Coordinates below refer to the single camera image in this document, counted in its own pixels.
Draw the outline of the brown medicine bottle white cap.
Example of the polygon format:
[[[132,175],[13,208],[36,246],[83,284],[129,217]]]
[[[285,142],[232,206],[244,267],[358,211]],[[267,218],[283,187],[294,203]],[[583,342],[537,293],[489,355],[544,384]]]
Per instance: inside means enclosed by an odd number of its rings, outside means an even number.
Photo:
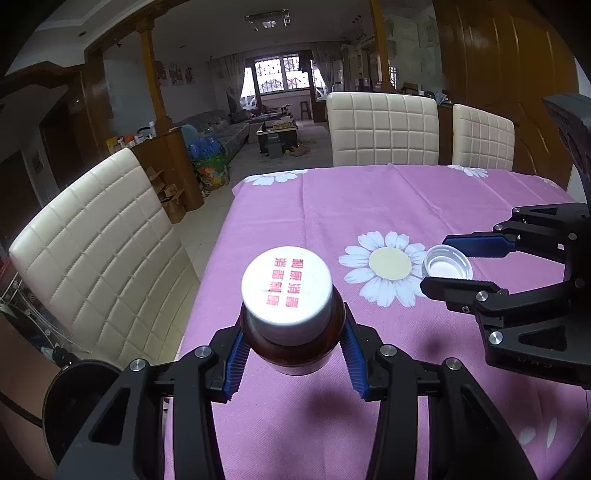
[[[297,246],[271,248],[242,275],[239,325],[260,358],[290,376],[327,364],[345,324],[342,297],[318,254]]]

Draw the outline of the black round trash bin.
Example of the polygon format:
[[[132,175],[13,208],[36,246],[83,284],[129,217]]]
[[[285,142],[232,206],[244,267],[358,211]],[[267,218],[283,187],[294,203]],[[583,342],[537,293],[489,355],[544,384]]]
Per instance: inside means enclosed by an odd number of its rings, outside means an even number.
[[[100,360],[80,360],[64,367],[44,398],[42,431],[55,466],[121,370]]]

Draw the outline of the cream chair far right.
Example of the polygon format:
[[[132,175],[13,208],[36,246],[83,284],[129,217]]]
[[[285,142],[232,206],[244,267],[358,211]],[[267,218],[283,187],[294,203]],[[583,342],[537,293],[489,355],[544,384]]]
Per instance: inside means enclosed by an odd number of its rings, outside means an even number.
[[[453,106],[452,164],[459,167],[511,171],[515,125],[505,117],[455,104]]]

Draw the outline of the cream chair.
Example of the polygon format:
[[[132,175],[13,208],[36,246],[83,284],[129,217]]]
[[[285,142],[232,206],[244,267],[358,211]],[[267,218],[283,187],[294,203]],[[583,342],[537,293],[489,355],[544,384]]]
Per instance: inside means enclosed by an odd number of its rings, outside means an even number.
[[[334,92],[327,113],[335,167],[439,162],[438,106],[431,98]]]
[[[453,106],[452,164],[459,167],[511,171],[515,125],[505,117],[455,104]]]
[[[175,359],[200,282],[131,150],[65,188],[9,255],[78,357],[119,368]]]

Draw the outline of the pink floral tablecloth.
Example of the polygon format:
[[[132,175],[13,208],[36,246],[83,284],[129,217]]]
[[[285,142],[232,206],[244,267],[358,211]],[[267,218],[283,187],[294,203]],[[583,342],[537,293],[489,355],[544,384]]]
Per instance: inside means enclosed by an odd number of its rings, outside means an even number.
[[[410,356],[460,359],[503,414],[537,476],[552,477],[588,423],[584,390],[487,365],[472,316],[422,295],[426,252],[450,234],[491,229],[517,206],[566,203],[549,180],[505,170],[386,165],[259,175],[235,186],[181,344],[189,352],[238,319],[242,275],[274,247],[322,257],[359,323]],[[215,405],[229,479],[362,479],[379,407],[363,401],[335,351],[290,377],[250,355],[238,392]]]

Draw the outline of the cardboard boxes pile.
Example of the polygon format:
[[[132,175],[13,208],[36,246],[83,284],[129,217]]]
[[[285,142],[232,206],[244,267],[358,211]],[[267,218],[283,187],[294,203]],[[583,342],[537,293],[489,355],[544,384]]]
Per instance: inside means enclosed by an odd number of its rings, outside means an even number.
[[[148,167],[145,173],[171,223],[179,223],[186,215],[183,203],[184,190],[179,189],[174,183],[166,183],[162,177],[162,170],[155,171]]]

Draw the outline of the cream chair at left side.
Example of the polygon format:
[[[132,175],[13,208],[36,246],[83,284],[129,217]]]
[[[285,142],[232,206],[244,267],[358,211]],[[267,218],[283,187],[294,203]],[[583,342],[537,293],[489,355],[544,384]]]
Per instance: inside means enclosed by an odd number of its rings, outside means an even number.
[[[119,368],[175,359],[200,282],[131,150],[65,188],[9,255],[78,357]]]

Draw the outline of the cream chair far middle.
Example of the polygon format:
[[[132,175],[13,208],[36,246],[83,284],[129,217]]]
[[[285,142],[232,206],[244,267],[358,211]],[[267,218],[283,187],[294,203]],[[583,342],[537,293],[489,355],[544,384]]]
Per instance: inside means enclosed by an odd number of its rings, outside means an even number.
[[[327,113],[335,167],[439,162],[438,106],[431,98],[334,92]]]

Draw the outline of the wooden door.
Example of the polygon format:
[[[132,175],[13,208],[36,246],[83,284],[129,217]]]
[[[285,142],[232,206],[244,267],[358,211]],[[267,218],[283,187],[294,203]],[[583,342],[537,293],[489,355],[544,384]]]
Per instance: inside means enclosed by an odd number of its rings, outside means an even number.
[[[513,121],[514,171],[567,187],[572,160],[543,100],[579,90],[575,57],[527,1],[436,1],[453,102]]]

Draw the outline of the colourful bag on floor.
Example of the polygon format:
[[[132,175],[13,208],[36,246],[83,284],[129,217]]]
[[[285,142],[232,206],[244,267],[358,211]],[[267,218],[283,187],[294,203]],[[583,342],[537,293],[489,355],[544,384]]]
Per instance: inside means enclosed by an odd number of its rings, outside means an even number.
[[[211,135],[199,138],[188,147],[193,171],[205,196],[228,185],[228,160],[224,147]]]

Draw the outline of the grey sofa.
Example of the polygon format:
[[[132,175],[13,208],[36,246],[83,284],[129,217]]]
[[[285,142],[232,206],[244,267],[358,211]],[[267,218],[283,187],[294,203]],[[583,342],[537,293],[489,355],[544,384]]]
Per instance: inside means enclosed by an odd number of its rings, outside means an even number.
[[[189,116],[175,125],[182,127],[190,125],[199,137],[212,135],[224,149],[225,158],[230,162],[249,138],[249,119],[242,114],[242,121],[235,120],[223,110],[211,110]]]

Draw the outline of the coffee table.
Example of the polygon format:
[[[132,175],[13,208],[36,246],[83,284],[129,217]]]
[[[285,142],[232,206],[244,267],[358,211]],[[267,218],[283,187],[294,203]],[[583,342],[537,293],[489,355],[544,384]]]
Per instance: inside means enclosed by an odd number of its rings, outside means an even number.
[[[297,123],[290,116],[266,121],[256,131],[256,138],[260,154],[279,158],[297,148]]]

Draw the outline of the ceiling light fixture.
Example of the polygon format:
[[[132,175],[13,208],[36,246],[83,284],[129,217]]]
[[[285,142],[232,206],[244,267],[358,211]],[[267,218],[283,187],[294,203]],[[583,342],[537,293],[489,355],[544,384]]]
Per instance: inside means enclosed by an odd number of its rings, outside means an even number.
[[[290,26],[290,10],[280,9],[245,16],[245,21],[252,26],[256,32],[272,30],[276,28],[287,28]]]

